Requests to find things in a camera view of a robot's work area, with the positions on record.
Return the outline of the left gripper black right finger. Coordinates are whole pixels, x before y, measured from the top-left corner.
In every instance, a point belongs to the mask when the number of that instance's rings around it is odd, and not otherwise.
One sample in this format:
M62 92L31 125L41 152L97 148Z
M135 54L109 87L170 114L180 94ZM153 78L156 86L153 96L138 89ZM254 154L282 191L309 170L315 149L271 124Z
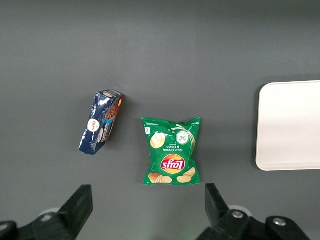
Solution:
M245 211L231 209L214 183L205 185L205 211L210 222L199 240L308 240L291 219L269 216L264 223Z

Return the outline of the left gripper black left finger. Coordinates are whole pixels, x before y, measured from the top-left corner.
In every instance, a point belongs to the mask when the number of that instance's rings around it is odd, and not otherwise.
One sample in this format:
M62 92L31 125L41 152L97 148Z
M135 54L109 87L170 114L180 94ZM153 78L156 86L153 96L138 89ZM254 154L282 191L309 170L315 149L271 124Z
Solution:
M0 238L2 240L75 240L92 211L92 186L81 185L57 212L44 213L20 228L14 221L2 221Z

